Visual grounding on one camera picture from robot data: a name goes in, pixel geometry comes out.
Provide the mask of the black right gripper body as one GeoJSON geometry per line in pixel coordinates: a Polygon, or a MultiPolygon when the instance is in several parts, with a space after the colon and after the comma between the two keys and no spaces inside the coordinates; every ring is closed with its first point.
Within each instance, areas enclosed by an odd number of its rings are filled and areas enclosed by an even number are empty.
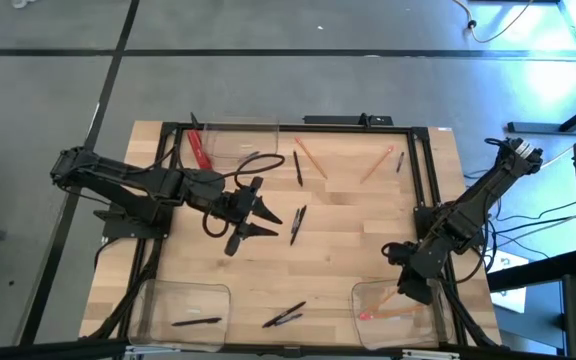
{"type": "Polygon", "coordinates": [[[402,272],[397,282],[397,293],[424,305],[433,302],[431,287],[425,278],[415,272],[402,272]]]}

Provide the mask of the clear plastic bin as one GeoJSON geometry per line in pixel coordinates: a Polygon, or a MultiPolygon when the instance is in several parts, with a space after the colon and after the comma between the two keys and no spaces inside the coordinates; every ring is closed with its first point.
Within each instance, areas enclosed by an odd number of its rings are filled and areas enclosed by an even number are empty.
{"type": "MultiPolygon", "coordinates": [[[[450,342],[454,338],[454,325],[448,301],[440,284],[430,280],[433,302],[426,308],[409,315],[387,319],[361,321],[359,314],[383,299],[391,292],[397,291],[395,280],[361,282],[353,286],[350,303],[354,329],[360,344],[371,351],[392,347],[436,347],[441,342],[450,342]]],[[[395,310],[417,305],[424,305],[405,295],[396,294],[378,311],[395,310]]]]}
{"type": "Polygon", "coordinates": [[[147,280],[139,288],[127,338],[135,347],[217,352],[224,346],[231,293],[223,284],[147,280]],[[173,327],[184,320],[221,317],[215,324],[173,327]]]}
{"type": "Polygon", "coordinates": [[[234,170],[238,159],[255,151],[275,154],[279,121],[275,117],[220,117],[204,123],[203,150],[219,172],[234,170]]]}

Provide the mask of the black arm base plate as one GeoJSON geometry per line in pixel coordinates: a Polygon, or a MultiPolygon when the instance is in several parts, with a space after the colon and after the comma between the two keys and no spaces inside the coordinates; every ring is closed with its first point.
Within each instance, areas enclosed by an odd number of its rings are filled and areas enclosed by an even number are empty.
{"type": "Polygon", "coordinates": [[[104,222],[104,237],[165,238],[170,232],[173,207],[137,196],[112,203],[108,210],[94,210],[93,214],[104,222]]]}
{"type": "Polygon", "coordinates": [[[469,215],[473,215],[473,212],[464,215],[462,212],[452,211],[450,204],[416,207],[413,218],[417,239],[422,242],[431,239],[438,232],[443,232],[452,240],[455,252],[482,245],[485,216],[479,214],[471,219],[469,215]]]}

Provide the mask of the black aluminium table frame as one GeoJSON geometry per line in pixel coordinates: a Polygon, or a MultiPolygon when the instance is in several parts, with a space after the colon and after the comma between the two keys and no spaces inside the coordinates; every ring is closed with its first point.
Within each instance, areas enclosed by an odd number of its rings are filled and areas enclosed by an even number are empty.
{"type": "Polygon", "coordinates": [[[381,249],[389,242],[415,238],[413,210],[445,203],[465,189],[453,132],[430,128],[426,135],[393,128],[306,126],[279,134],[285,163],[263,176],[266,206],[283,223],[277,236],[245,240],[234,256],[214,237],[220,227],[199,212],[181,207],[164,241],[157,279],[223,284],[231,293],[227,345],[320,346],[358,350],[350,303],[353,286],[395,280],[400,268],[381,249]],[[299,137],[321,164],[324,179],[297,145],[299,137]],[[385,150],[395,149],[363,183],[360,178],[385,150]],[[297,152],[303,187],[296,179],[297,152]],[[405,152],[399,174],[398,159],[405,152]],[[307,206],[290,245],[296,210],[307,206]],[[303,316],[280,326],[262,325],[301,301],[290,314],[303,316]]]}

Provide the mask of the red stapler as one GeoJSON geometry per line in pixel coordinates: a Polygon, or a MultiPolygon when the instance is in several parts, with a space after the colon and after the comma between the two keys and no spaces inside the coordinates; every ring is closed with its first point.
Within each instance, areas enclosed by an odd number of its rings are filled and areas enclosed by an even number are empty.
{"type": "Polygon", "coordinates": [[[187,131],[187,138],[200,169],[212,169],[212,163],[203,150],[200,132],[196,129],[187,131]]]}

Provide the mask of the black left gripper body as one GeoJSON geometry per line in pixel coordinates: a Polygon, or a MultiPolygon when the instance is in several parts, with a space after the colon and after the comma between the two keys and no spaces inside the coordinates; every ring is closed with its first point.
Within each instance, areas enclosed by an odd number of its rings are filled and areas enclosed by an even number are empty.
{"type": "Polygon", "coordinates": [[[244,186],[233,193],[228,193],[224,210],[225,233],[233,228],[227,239],[224,253],[227,256],[234,256],[239,245],[245,239],[240,237],[240,225],[247,222],[247,217],[251,214],[258,190],[261,188],[263,179],[254,177],[249,186],[244,186]]]}

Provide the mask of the long black device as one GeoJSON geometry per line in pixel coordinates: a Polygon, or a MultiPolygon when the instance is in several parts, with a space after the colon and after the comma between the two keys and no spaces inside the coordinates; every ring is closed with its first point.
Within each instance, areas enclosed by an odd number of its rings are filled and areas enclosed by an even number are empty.
{"type": "Polygon", "coordinates": [[[361,127],[372,126],[393,126],[393,120],[390,116],[369,115],[361,113],[360,115],[306,115],[303,122],[309,125],[357,125],[361,127]]]}

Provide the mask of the white paper sheet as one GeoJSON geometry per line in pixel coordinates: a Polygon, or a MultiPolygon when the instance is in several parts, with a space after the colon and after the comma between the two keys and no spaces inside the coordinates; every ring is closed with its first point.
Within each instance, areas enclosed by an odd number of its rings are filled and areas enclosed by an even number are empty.
{"type": "MultiPolygon", "coordinates": [[[[526,258],[501,250],[497,250],[495,256],[492,256],[491,250],[488,250],[486,254],[486,264],[492,263],[490,269],[487,271],[488,275],[492,275],[501,270],[527,265],[529,263],[529,260],[526,258]]],[[[515,313],[523,314],[525,312],[526,292],[527,290],[525,287],[512,290],[502,290],[492,293],[491,300],[496,306],[515,313]]]]}

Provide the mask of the orange pencil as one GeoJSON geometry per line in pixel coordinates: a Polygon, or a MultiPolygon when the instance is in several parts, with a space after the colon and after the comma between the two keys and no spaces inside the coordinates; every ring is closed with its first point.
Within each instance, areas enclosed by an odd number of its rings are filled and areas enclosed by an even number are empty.
{"type": "Polygon", "coordinates": [[[394,149],[394,145],[389,146],[385,152],[377,158],[377,160],[371,165],[366,173],[360,178],[360,184],[363,184],[378,169],[378,167],[386,160],[386,158],[393,152],[394,149]]]}
{"type": "Polygon", "coordinates": [[[386,303],[390,298],[392,298],[394,295],[397,294],[397,291],[391,292],[388,295],[386,295],[383,299],[380,299],[378,302],[370,305],[366,311],[368,313],[373,313],[379,310],[380,306],[384,303],[386,303]]]}
{"type": "Polygon", "coordinates": [[[305,155],[309,158],[309,160],[312,162],[313,166],[317,169],[317,171],[321,174],[321,176],[327,180],[328,176],[327,176],[325,170],[323,169],[321,164],[317,161],[317,159],[313,156],[313,154],[309,151],[309,149],[307,148],[305,143],[302,141],[302,139],[299,137],[295,137],[294,140],[297,143],[297,145],[303,150],[305,155]]]}
{"type": "Polygon", "coordinates": [[[361,321],[369,321],[375,319],[387,319],[387,318],[394,318],[403,315],[409,315],[415,313],[417,311],[424,310],[426,308],[425,305],[417,305],[407,308],[400,308],[395,310],[385,310],[385,311],[365,311],[359,314],[359,319],[361,321]]]}

